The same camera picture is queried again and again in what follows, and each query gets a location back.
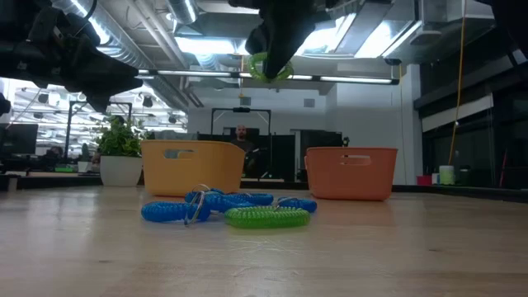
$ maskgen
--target green coiled keychain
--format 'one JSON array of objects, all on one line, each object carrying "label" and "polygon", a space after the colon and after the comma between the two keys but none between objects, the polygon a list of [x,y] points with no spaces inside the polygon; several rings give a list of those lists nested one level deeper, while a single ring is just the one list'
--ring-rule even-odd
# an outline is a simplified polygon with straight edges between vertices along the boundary
[{"label": "green coiled keychain", "polygon": [[258,79],[264,83],[273,83],[275,81],[285,80],[290,75],[294,74],[294,67],[291,64],[291,61],[288,61],[284,69],[277,74],[276,78],[273,78],[273,79],[267,78],[266,75],[260,72],[257,68],[257,63],[264,62],[266,59],[267,59],[266,52],[254,54],[253,56],[249,58],[249,61],[247,63],[249,65],[249,73],[251,74],[253,78]]},{"label": "green coiled keychain", "polygon": [[255,206],[228,210],[225,219],[238,228],[284,228],[308,224],[310,213],[293,207]]}]

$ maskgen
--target white plant pot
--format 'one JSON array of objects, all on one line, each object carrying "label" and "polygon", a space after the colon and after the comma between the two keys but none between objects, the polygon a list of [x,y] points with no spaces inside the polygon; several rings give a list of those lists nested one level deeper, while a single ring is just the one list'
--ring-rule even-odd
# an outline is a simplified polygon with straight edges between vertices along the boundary
[{"label": "white plant pot", "polygon": [[85,173],[92,169],[92,162],[77,162],[77,172]]},{"label": "white plant pot", "polygon": [[105,186],[136,186],[142,168],[142,158],[101,156],[100,173]]}]

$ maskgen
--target basket handle hole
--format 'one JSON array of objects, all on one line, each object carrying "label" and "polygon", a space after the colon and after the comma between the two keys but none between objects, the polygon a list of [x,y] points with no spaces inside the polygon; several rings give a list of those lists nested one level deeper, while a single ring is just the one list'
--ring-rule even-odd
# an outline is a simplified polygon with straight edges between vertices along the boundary
[{"label": "basket handle hole", "polygon": [[365,155],[342,155],[341,165],[368,166],[372,164],[370,156]]},{"label": "basket handle hole", "polygon": [[163,156],[170,159],[191,159],[194,152],[191,149],[168,149]]}]

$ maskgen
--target potted plant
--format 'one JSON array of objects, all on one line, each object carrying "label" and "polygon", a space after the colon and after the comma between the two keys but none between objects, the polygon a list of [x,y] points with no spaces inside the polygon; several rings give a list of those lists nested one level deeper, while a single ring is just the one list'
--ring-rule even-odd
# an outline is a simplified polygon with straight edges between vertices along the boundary
[{"label": "potted plant", "polygon": [[141,176],[141,134],[132,131],[121,118],[111,121],[110,129],[102,128],[97,140],[101,151],[101,179],[105,186],[136,186]]},{"label": "potted plant", "polygon": [[77,162],[78,172],[88,172],[92,167],[92,162],[90,160],[90,152],[88,151],[88,145],[82,145],[82,153]]}]

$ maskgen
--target green leaves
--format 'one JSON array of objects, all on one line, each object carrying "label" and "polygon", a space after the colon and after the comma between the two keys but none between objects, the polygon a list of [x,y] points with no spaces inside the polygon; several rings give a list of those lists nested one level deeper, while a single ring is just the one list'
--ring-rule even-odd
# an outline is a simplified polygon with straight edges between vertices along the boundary
[{"label": "green leaves", "polygon": [[118,120],[111,122],[110,129],[101,128],[102,137],[97,140],[101,155],[140,157],[141,134],[132,131],[130,123],[122,125]]}]

